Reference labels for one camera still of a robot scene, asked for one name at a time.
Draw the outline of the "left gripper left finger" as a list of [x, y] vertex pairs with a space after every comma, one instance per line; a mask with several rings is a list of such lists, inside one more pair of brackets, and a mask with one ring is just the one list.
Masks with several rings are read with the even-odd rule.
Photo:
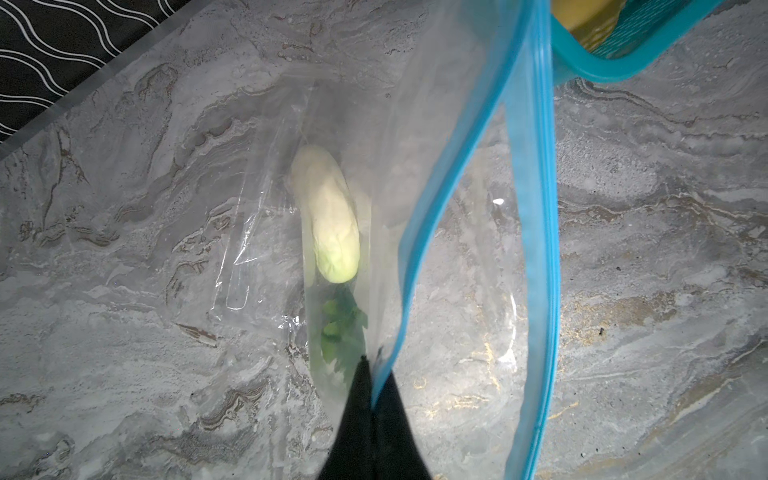
[[334, 443], [318, 479], [374, 478], [372, 379], [369, 362], [357, 364]]

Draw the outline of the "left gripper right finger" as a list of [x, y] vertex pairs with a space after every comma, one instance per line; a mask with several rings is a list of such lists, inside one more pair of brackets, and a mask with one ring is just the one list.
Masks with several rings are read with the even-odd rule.
[[373, 432], [374, 479], [432, 479], [414, 440], [393, 373], [373, 409]]

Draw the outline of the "clear zip top bag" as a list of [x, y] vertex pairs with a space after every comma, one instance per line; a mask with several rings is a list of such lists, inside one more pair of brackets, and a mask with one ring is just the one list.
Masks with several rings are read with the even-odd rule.
[[319, 475], [351, 385], [313, 372], [298, 149], [338, 162], [355, 208], [372, 411], [394, 374], [431, 476], [531, 479], [556, 370], [560, 261], [550, 5], [441, 1], [392, 91], [372, 60], [293, 66], [232, 98], [208, 318], [244, 331], [252, 422], [237, 479]]

